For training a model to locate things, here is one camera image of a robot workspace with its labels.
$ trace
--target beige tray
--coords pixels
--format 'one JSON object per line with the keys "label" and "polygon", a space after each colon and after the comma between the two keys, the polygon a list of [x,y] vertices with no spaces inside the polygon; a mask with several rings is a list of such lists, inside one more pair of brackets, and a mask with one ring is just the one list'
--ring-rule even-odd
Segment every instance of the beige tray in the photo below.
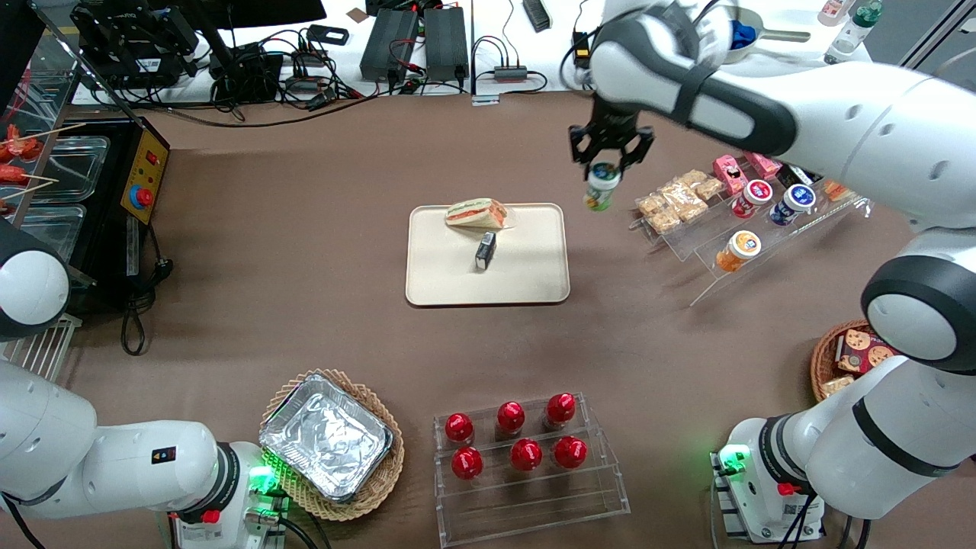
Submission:
{"label": "beige tray", "polygon": [[558,303],[569,297],[562,210],[555,204],[508,204],[514,227],[497,231],[487,271],[474,266],[485,229],[448,227],[448,206],[410,214],[407,301],[421,306]]}

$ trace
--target blue cloth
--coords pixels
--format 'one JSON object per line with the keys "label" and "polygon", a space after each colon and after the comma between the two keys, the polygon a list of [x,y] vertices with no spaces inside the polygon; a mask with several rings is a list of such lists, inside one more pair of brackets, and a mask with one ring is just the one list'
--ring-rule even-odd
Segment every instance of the blue cloth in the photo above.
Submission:
{"label": "blue cloth", "polygon": [[741,50],[755,42],[755,28],[732,21],[732,49]]}

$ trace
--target sandwich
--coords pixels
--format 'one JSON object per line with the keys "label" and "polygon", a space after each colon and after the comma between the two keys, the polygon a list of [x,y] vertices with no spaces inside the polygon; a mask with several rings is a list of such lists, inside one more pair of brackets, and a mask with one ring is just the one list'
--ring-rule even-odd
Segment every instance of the sandwich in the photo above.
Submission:
{"label": "sandwich", "polygon": [[444,221],[452,227],[502,229],[506,217],[508,210],[503,203],[491,198],[475,198],[448,208]]}

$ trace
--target pink box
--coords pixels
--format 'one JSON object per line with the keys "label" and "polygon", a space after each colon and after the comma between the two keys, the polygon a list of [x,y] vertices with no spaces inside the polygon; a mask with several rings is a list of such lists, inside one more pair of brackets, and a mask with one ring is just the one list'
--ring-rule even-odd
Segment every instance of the pink box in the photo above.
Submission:
{"label": "pink box", "polygon": [[746,160],[752,166],[759,177],[762,179],[769,179],[779,173],[780,168],[783,167],[782,162],[777,162],[776,160],[766,158],[758,152],[749,152],[746,150],[744,152]]}

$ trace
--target yellow control panel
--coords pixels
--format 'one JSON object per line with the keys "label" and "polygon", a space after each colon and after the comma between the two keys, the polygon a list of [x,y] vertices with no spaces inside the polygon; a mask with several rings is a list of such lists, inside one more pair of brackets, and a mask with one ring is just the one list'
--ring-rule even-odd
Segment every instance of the yellow control panel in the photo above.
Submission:
{"label": "yellow control panel", "polygon": [[125,192],[122,193],[121,204],[146,225],[152,217],[159,183],[163,179],[169,157],[170,152],[159,143],[156,136],[148,130],[142,130],[139,148],[136,150],[132,170],[129,172],[129,181],[126,182]]}

